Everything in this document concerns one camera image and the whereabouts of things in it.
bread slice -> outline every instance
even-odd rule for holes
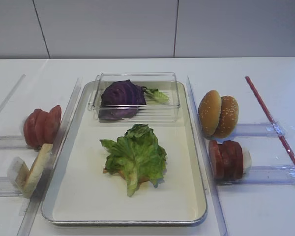
[[[44,144],[38,156],[36,157],[34,163],[31,166],[31,169],[29,171],[29,175],[26,179],[24,188],[23,188],[23,197],[30,198],[33,194],[39,180],[41,177],[41,174],[44,171],[44,168],[49,160],[50,152],[52,149],[52,144]]]
[[[18,188],[20,191],[23,191],[26,179],[29,174],[30,171],[24,160],[18,156],[12,160],[7,170],[7,178],[13,184],[13,186]]]

metal tray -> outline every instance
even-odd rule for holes
[[[107,151],[99,139],[115,140],[131,122],[100,123],[88,103],[95,82],[88,83],[68,131],[41,205],[42,216],[57,225],[190,226],[202,223],[207,199],[187,106],[178,83],[181,107],[175,122],[148,122],[167,152],[164,183],[143,183],[127,197],[119,176],[103,174]]]

tray rim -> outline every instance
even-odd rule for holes
[[[81,96],[79,98],[79,102],[76,105],[76,109],[75,109],[73,117],[72,117],[72,122],[73,122],[74,119],[76,119],[76,116],[78,115],[77,112],[76,112],[77,109],[84,102],[86,103],[86,106],[88,106],[89,97],[86,94],[86,92],[89,89],[94,88],[94,85],[96,83],[98,83],[98,82],[97,81],[91,81],[91,82],[88,82],[87,84],[85,84],[85,86],[84,86],[84,88],[82,90]],[[193,136],[193,145],[194,145],[194,148],[195,148],[195,154],[196,154],[196,158],[197,158],[199,174],[200,174],[200,177],[201,177],[201,184],[203,186],[204,200],[205,200],[205,203],[206,203],[206,208],[204,210],[203,215],[200,216],[199,218],[195,219],[195,220],[179,220],[179,221],[175,221],[175,220],[138,220],[138,221],[135,221],[135,220],[75,220],[75,221],[71,221],[71,220],[54,220],[54,219],[50,219],[49,217],[47,217],[45,215],[44,210],[43,210],[43,206],[45,204],[45,197],[47,195],[50,183],[52,181],[55,170],[57,168],[57,164],[58,164],[58,161],[59,161],[59,158],[58,158],[56,163],[54,164],[54,168],[52,170],[52,173],[50,175],[50,179],[48,181],[48,186],[45,189],[45,192],[44,192],[44,195],[43,195],[43,198],[42,198],[42,201],[41,201],[41,205],[40,205],[40,212],[41,212],[41,215],[43,216],[43,218],[45,220],[47,220],[49,223],[52,223],[52,224],[58,225],[58,226],[128,226],[128,227],[129,226],[154,226],[154,227],[195,226],[195,225],[200,225],[205,221],[205,219],[207,217],[207,214],[208,214],[207,195],[206,195],[206,192],[205,192],[205,185],[204,185],[204,182],[203,182],[203,173],[202,173],[201,166],[200,166],[199,155],[198,155],[198,151],[197,151],[197,148],[196,148],[196,140],[194,139],[195,130],[194,130],[193,125],[192,125],[190,109],[189,109],[189,106],[188,106],[188,96],[187,96],[187,93],[186,93],[185,85],[180,81],[177,81],[177,84],[180,84],[182,86],[183,94],[184,94],[184,97],[186,99],[186,105],[187,105],[186,109],[188,111],[188,122],[190,123],[190,126],[191,126],[191,134]]]

plastic holder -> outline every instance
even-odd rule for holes
[[[197,113],[197,107],[194,101],[192,88],[189,78],[187,79],[187,87],[192,100],[192,112],[194,114],[197,129],[200,130],[199,139],[202,140],[202,152],[208,158],[208,167],[211,169],[211,162],[208,156],[207,145],[202,134],[201,123]],[[280,137],[284,136],[285,131],[279,123],[259,123],[259,124],[237,124],[233,133],[229,138],[242,137]],[[295,185],[295,166],[253,166],[249,173],[244,174],[239,180],[214,180],[216,185],[232,185],[232,184],[257,184],[257,185]]]
[[[175,121],[177,119],[180,100],[175,73],[103,73],[96,80],[98,83],[95,85],[95,98],[89,109],[95,110],[95,118],[100,122]],[[144,93],[146,105],[101,105],[105,89],[113,82],[125,80],[130,80],[136,86],[158,89],[166,94],[169,100],[161,103]]]
[[[0,105],[0,111],[4,108],[4,106],[9,101],[12,94],[15,92],[17,86],[14,86],[12,91],[9,93],[7,98],[4,100],[4,102]],[[81,90],[81,81],[80,79],[77,79],[77,82],[75,84],[75,87],[72,91],[71,97],[69,99],[67,108],[64,112],[61,124],[60,124],[60,137],[65,132],[65,129],[70,124],[70,117],[72,115],[72,112],[75,108],[76,102],[78,100],[78,96]],[[17,135],[17,136],[0,136],[0,150],[33,150],[33,148],[29,147],[23,136]],[[22,193],[16,189],[7,179],[7,177],[0,177],[0,197],[13,197],[13,196],[20,196]]]
[[[285,130],[278,123],[237,124],[229,137],[277,137],[284,136]]]
[[[30,230],[33,225],[35,216],[38,212],[40,202],[41,202],[43,194],[45,192],[45,188],[48,185],[50,175],[54,169],[54,165],[55,165],[56,160],[59,156],[59,151],[62,148],[63,142],[64,142],[66,135],[68,133],[68,130],[70,128],[70,125],[72,122],[72,114],[74,113],[74,111],[76,109],[77,100],[78,100],[78,97],[80,94],[80,90],[81,90],[81,81],[78,79],[75,84],[75,87],[73,89],[73,92],[71,94],[67,108],[65,109],[65,112],[63,114],[60,128],[59,128],[59,131],[56,135],[56,138],[55,138],[55,141],[53,144],[51,157],[45,166],[45,169],[42,173],[42,176],[41,176],[40,181],[36,187],[36,190],[34,191],[33,195],[30,198],[28,208],[25,212],[22,223],[19,227],[17,236],[30,235]]]
[[[207,148],[206,148],[206,142],[204,140],[204,136],[203,136],[202,130],[200,128],[199,116],[197,113],[197,106],[196,106],[196,103],[194,100],[194,95],[193,95],[193,91],[192,91],[191,84],[189,81],[189,77],[187,77],[186,87],[187,87],[187,93],[189,96],[189,103],[190,103],[190,107],[191,107],[191,109],[190,109],[191,114],[190,115],[194,119],[193,125],[194,125],[195,135],[198,137],[198,140],[200,142],[200,150],[202,153],[203,162],[204,162],[204,166],[205,166],[205,170],[206,170],[207,181],[208,181],[208,185],[209,185],[211,196],[212,196],[212,202],[213,202],[213,207],[214,207],[214,213],[215,213],[216,220],[217,220],[217,225],[219,228],[220,235],[227,236],[228,230],[226,227],[223,210],[222,210],[221,203],[220,203],[220,198],[218,196],[216,182],[214,181],[213,171],[211,169],[211,165],[210,165],[210,161],[209,161]]]
[[[0,197],[17,197],[22,193],[14,187],[7,177],[0,177]]]

sesame seed bun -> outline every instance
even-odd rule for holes
[[[220,94],[215,90],[206,93],[201,100],[198,114],[205,136],[211,136],[215,132],[220,121],[221,105]]]
[[[234,130],[238,122],[239,107],[232,96],[221,97],[221,115],[219,124],[213,134],[216,138],[226,138]]]

